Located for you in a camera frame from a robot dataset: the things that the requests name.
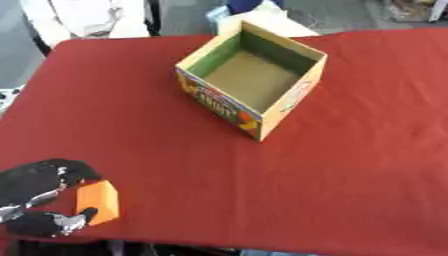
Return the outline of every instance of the person's leg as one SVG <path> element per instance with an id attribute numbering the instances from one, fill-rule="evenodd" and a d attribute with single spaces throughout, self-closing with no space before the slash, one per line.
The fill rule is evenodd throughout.
<path id="1" fill-rule="evenodd" d="M 232 14 L 251 11 L 257 5 L 261 4 L 263 0 L 228 0 L 228 5 Z M 284 0 L 271 0 L 281 8 L 284 7 Z"/>

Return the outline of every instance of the chair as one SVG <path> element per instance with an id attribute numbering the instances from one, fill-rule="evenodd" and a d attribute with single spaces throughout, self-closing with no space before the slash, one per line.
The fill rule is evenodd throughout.
<path id="1" fill-rule="evenodd" d="M 148 18 L 145 18 L 144 24 L 146 25 L 146 29 L 148 30 L 149 34 L 151 36 L 160 36 L 160 29 L 162 28 L 162 20 L 160 15 L 160 0 L 146 0 L 147 4 L 149 5 L 151 15 L 152 15 L 152 21 L 150 21 Z M 39 33 L 37 33 L 36 29 L 33 27 L 33 25 L 29 22 L 29 20 L 25 17 L 25 25 L 28 28 L 28 31 L 31 35 L 31 38 L 34 42 L 34 44 L 37 46 L 39 51 L 46 57 L 51 52 L 51 47 L 45 44 L 45 42 L 42 40 L 42 38 L 39 36 Z"/>

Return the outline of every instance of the foam block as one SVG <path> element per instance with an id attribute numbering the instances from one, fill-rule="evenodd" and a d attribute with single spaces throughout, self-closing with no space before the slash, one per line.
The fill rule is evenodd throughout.
<path id="1" fill-rule="evenodd" d="M 98 225 L 119 217 L 118 192 L 107 180 L 80 187 L 77 191 L 76 211 L 98 208 L 98 214 L 90 222 Z"/>

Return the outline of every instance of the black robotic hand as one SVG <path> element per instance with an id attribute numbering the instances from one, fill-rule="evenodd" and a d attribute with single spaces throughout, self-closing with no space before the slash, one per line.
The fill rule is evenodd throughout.
<path id="1" fill-rule="evenodd" d="M 0 223 L 52 201 L 67 187 L 100 179 L 87 164 L 65 159 L 49 159 L 0 172 Z"/>
<path id="2" fill-rule="evenodd" d="M 80 230 L 98 213 L 97 208 L 87 208 L 79 215 L 67 217 L 54 212 L 26 212 L 20 217 L 6 222 L 9 234 L 37 238 L 68 236 Z"/>

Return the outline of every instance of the person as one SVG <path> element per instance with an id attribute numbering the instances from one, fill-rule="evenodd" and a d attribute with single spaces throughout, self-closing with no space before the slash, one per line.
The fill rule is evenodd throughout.
<path id="1" fill-rule="evenodd" d="M 284 8 L 284 0 L 272 0 L 280 8 Z M 263 0 L 228 0 L 228 6 L 232 14 L 251 11 L 253 8 L 261 4 Z"/>
<path id="2" fill-rule="evenodd" d="M 71 38 L 147 37 L 144 0 L 20 0 L 50 49 Z"/>

